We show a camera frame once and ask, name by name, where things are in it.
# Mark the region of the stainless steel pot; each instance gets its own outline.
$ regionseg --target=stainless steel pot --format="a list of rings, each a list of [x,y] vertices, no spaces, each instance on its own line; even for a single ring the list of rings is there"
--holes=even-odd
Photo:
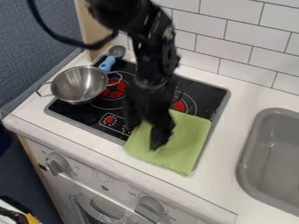
[[[96,96],[100,95],[106,87],[118,85],[122,81],[122,75],[117,72],[120,79],[108,85],[108,73],[103,73],[94,66],[78,66],[70,68],[60,73],[53,81],[46,82],[44,85],[51,84],[51,94],[42,95],[39,90],[36,93],[40,97],[54,95],[63,102],[72,105],[88,103]]]

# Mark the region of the white countertop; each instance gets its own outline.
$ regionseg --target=white countertop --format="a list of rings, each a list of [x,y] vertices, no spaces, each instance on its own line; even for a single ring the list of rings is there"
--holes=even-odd
[[[126,59],[132,60],[134,58],[132,55],[132,52],[128,52]],[[89,64],[86,54],[82,53],[63,69]],[[118,172],[124,178],[162,193],[185,206],[198,209],[199,198],[211,201],[237,214],[238,224],[299,223],[298,217],[247,195],[240,188],[234,174],[255,116],[267,108],[284,108],[299,112],[299,96],[187,66],[181,66],[176,73],[231,91],[231,98],[195,171],[189,178],[131,157],[120,145],[47,115],[44,110],[53,97],[40,98],[32,94],[11,115],[8,115],[3,123],[8,129],[17,133],[32,138],[43,138],[44,142],[52,144],[55,142],[57,147],[61,146],[70,154],[88,157],[91,163],[104,168],[109,165],[110,171]],[[73,143],[86,148],[85,150],[67,148],[68,144]],[[96,160],[94,153],[101,155],[102,160],[99,161],[99,158]]]

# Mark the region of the toy stove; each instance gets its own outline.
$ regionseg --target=toy stove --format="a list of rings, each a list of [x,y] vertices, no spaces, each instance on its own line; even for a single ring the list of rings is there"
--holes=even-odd
[[[106,57],[103,56],[94,66],[100,65]],[[55,100],[48,106],[46,112],[102,137],[126,141],[130,132],[126,128],[123,116],[124,97],[126,88],[134,81],[135,70],[136,64],[118,59],[112,66],[112,71],[117,71],[123,79],[119,82],[120,76],[117,73],[108,75],[109,84],[119,82],[117,85],[107,87],[89,104],[71,105]],[[171,108],[212,121],[226,97],[226,90],[180,76],[176,79],[177,89]]]

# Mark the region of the sink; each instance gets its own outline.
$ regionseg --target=sink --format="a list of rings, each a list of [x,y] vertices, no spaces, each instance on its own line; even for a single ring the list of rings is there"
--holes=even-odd
[[[299,216],[299,114],[282,108],[261,111],[236,176],[253,198]]]

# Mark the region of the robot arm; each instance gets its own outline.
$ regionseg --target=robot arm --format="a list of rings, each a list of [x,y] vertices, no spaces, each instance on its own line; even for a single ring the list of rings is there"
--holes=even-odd
[[[146,119],[153,125],[150,148],[156,150],[166,144],[175,126],[168,110],[176,87],[173,72],[180,58],[175,48],[174,26],[165,12],[150,0],[86,0],[91,15],[113,32],[97,43],[85,44],[53,32],[39,15],[35,0],[27,2],[39,25],[60,42],[98,49],[116,37],[118,31],[132,38],[137,69],[135,85],[126,95],[126,122],[133,129]]]
[[[52,31],[39,15],[35,1],[27,2],[32,15],[51,37],[72,46],[99,49],[115,38],[118,31],[126,32],[133,39],[138,65],[136,85],[140,88],[161,88],[178,66],[172,21],[150,0],[86,0],[91,15],[113,31],[90,45]]]

